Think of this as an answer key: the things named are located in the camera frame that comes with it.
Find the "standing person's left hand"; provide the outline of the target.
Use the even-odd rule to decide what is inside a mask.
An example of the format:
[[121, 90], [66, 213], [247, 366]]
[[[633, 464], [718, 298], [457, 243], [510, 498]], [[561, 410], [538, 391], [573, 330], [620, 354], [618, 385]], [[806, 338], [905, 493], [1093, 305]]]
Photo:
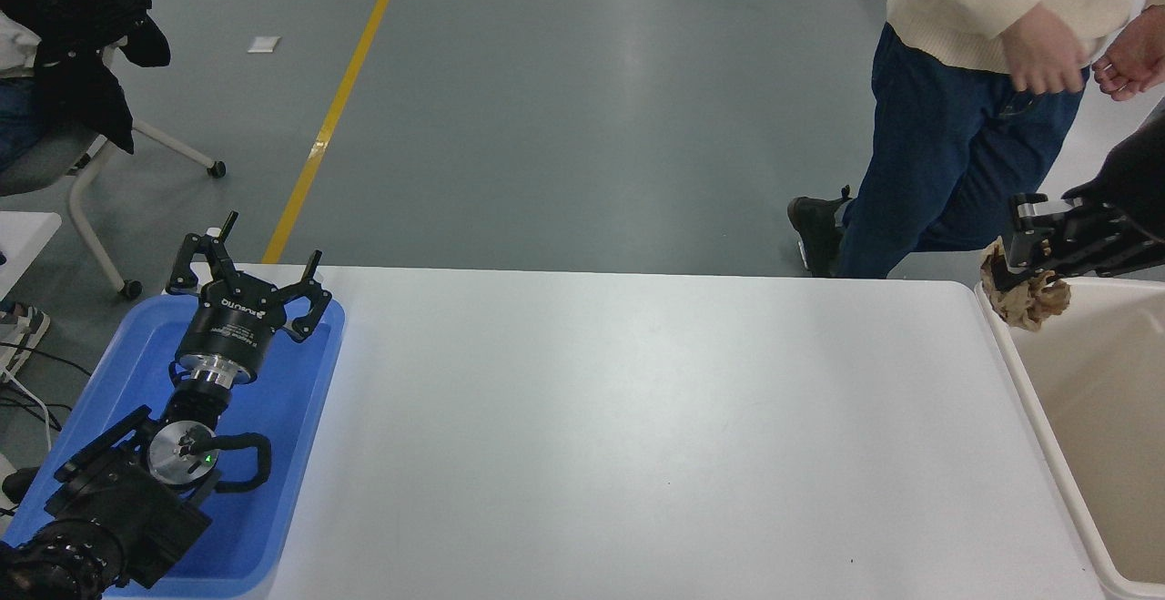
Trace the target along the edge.
[[1099, 90], [1115, 101], [1159, 86], [1164, 76], [1164, 7], [1152, 5], [1141, 10], [1090, 70]]

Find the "standing person's right hand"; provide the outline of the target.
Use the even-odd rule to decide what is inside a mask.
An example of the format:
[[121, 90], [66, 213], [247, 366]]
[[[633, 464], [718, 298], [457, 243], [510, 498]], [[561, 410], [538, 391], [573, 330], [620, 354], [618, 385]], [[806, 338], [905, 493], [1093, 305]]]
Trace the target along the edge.
[[1062, 19], [1036, 3], [1000, 33], [1011, 85], [1021, 93], [1080, 93], [1089, 56]]

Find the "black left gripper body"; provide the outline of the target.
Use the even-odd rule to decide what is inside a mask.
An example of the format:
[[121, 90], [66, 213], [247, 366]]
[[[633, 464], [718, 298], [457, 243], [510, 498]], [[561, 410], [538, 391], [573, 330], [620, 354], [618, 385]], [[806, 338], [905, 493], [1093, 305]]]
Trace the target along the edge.
[[278, 285], [250, 275], [204, 285], [193, 320], [177, 347], [177, 362], [191, 370], [199, 359], [236, 363], [241, 375], [257, 375], [270, 343], [287, 318]]

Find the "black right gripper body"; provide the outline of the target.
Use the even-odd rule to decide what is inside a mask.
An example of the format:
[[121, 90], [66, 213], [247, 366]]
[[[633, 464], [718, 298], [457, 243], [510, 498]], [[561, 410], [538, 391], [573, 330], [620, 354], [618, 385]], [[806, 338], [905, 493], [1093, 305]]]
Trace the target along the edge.
[[1094, 179], [1062, 195], [1065, 200], [1107, 203], [1155, 240], [1164, 239], [1164, 119], [1155, 117], [1104, 158]]

